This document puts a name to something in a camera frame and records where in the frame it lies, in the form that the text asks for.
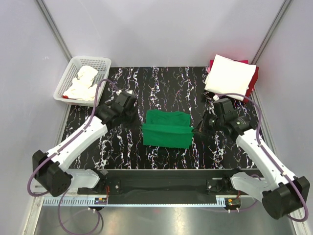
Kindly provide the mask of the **green t shirt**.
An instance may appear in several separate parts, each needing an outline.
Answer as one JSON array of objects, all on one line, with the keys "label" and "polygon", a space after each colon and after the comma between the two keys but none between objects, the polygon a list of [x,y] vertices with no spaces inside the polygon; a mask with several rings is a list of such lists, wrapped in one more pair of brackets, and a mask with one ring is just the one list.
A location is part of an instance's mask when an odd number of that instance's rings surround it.
[{"label": "green t shirt", "polygon": [[192,143],[191,116],[184,112],[148,110],[142,124],[143,144],[188,149]]}]

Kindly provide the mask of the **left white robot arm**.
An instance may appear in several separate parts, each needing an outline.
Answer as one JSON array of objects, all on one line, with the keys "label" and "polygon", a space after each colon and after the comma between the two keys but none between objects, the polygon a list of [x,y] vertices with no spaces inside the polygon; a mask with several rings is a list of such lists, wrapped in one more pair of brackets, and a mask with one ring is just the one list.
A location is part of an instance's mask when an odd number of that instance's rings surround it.
[{"label": "left white robot arm", "polygon": [[106,177],[101,171],[70,169],[75,159],[92,143],[110,130],[133,121],[136,115],[134,91],[122,91],[111,105],[100,105],[86,122],[67,139],[48,150],[33,154],[33,174],[51,196],[57,197],[69,189],[82,188],[91,194],[106,189]]}]

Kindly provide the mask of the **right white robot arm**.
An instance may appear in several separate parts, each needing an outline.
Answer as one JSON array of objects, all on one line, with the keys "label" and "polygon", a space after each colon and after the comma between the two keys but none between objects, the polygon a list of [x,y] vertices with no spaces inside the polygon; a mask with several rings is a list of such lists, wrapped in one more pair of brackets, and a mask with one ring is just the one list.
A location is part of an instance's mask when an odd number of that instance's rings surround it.
[{"label": "right white robot arm", "polygon": [[239,116],[228,97],[218,96],[213,102],[214,112],[205,112],[194,133],[206,136],[223,132],[231,138],[257,165],[264,180],[257,180],[241,170],[222,181],[224,192],[242,191],[261,202],[274,219],[287,216],[295,222],[305,222],[309,217],[306,204],[310,182],[304,176],[297,177],[277,158],[260,136],[261,109],[258,105],[257,123]]}]

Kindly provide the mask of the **white t shirt in basket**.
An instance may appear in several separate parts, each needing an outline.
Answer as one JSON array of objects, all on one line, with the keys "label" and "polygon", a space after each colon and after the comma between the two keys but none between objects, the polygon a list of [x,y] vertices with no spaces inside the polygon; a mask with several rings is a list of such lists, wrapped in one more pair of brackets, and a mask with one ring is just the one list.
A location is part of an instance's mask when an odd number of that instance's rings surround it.
[{"label": "white t shirt in basket", "polygon": [[91,66],[82,66],[75,78],[72,79],[72,85],[63,93],[68,99],[82,101],[93,101],[95,98],[97,84],[93,85],[94,78],[98,70]]}]

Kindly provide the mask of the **white plastic basket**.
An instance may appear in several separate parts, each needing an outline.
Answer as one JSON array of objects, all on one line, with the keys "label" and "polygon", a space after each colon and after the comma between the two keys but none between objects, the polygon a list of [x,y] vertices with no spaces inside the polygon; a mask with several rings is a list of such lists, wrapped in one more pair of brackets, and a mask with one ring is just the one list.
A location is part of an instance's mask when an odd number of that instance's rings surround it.
[{"label": "white plastic basket", "polygon": [[92,56],[75,56],[68,63],[56,89],[53,94],[53,98],[57,101],[62,101],[72,105],[89,106],[94,105],[94,100],[82,100],[82,99],[70,99],[69,96],[64,97],[63,94],[72,86],[72,80],[78,78],[79,70],[83,66],[90,66],[97,70],[97,75],[92,79],[92,86],[99,84],[103,79],[107,79],[109,76],[109,70],[112,61],[109,58],[104,57],[92,57]]}]

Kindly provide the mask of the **folded white t shirt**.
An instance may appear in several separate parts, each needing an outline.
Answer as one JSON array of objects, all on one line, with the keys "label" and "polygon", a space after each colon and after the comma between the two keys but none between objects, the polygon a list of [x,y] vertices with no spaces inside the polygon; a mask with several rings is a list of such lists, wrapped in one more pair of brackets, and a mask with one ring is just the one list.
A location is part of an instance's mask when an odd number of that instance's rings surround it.
[{"label": "folded white t shirt", "polygon": [[204,89],[243,101],[256,71],[256,65],[215,55]]}]

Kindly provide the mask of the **folded red t shirt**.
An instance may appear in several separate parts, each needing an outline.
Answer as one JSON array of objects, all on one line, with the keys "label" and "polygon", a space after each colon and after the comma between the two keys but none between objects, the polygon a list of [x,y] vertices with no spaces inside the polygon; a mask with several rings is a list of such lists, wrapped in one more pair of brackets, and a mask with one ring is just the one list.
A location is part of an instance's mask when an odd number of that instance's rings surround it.
[{"label": "folded red t shirt", "polygon": [[[236,62],[249,64],[248,60],[240,60],[240,61],[236,61]],[[213,63],[214,63],[214,59],[213,59],[213,60],[210,60],[210,66],[209,66],[209,67],[211,67],[211,69],[212,69],[212,67],[213,67]],[[259,78],[259,67],[256,66],[255,73],[254,73],[254,75],[253,75],[253,77],[252,77],[252,79],[251,79],[251,81],[250,81],[250,83],[249,83],[249,86],[248,86],[248,89],[247,89],[247,91],[246,91],[245,96],[249,97],[249,96],[251,95],[252,91],[254,91],[254,86],[255,86],[255,84],[256,84],[258,78]],[[244,98],[244,99],[243,99],[243,102],[244,102],[244,103],[248,103],[248,100],[247,100],[246,98]]]}]

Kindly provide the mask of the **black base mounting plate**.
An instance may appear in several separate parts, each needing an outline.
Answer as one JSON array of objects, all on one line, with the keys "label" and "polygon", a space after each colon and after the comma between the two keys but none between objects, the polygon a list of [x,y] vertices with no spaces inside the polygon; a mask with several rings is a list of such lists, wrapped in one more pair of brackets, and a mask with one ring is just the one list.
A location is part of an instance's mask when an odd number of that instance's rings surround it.
[{"label": "black base mounting plate", "polygon": [[237,169],[108,170],[98,189],[78,194],[108,195],[109,204],[169,206],[215,203],[218,195],[237,196],[230,176]]}]

